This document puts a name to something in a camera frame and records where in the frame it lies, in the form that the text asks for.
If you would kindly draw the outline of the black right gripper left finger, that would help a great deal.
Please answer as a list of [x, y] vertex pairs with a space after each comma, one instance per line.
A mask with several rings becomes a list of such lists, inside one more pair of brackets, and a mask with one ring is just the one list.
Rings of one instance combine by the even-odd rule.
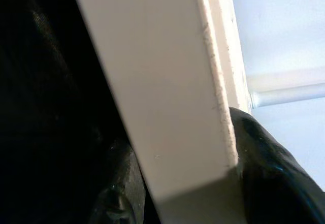
[[115, 140], [107, 155], [111, 172], [96, 200], [96, 223], [157, 223], [157, 211], [130, 143]]

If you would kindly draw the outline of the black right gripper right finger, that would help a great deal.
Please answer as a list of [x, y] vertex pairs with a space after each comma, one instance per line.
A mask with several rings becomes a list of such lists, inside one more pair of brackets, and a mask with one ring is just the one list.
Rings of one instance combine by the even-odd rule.
[[324, 223], [324, 191], [253, 116], [233, 108], [248, 223]]

